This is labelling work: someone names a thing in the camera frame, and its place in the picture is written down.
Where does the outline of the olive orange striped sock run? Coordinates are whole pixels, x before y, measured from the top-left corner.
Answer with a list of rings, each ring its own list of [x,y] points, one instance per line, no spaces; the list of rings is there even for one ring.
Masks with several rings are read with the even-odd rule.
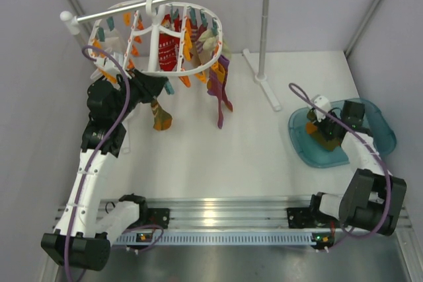
[[[164,131],[171,127],[173,117],[161,107],[156,98],[151,101],[151,111],[154,119],[153,129]]]

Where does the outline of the white oval clip hanger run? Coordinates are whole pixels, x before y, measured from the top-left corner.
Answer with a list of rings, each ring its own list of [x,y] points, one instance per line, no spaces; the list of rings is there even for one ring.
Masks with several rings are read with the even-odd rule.
[[[133,68],[154,77],[178,77],[187,83],[191,75],[206,81],[210,71],[221,79],[231,51],[223,36],[220,19],[209,9],[186,2],[171,2],[123,14],[125,33],[114,25],[112,16],[93,24],[88,49],[94,58],[92,80],[105,77],[116,82],[119,72],[104,55],[108,52],[125,71]]]

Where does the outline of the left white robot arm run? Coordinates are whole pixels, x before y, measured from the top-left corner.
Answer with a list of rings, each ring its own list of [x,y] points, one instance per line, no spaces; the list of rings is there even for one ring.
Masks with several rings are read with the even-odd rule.
[[[152,225],[146,199],[123,195],[113,210],[98,218],[101,196],[121,152],[126,128],[122,120],[138,104],[149,104],[163,90],[167,78],[150,77],[137,69],[117,76],[117,85],[99,79],[87,89],[89,120],[83,132],[79,168],[64,212],[42,249],[66,268],[102,270],[112,245],[126,230]]]

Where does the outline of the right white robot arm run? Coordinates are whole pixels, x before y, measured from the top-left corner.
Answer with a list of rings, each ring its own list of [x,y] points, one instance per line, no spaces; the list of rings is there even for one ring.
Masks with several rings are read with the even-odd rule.
[[[333,219],[343,227],[384,236],[393,234],[407,189],[394,177],[374,145],[373,133],[364,126],[365,105],[346,100],[339,113],[330,101],[317,95],[308,101],[309,121],[325,141],[336,141],[348,157],[354,175],[344,195],[312,195],[308,218],[316,227]]]

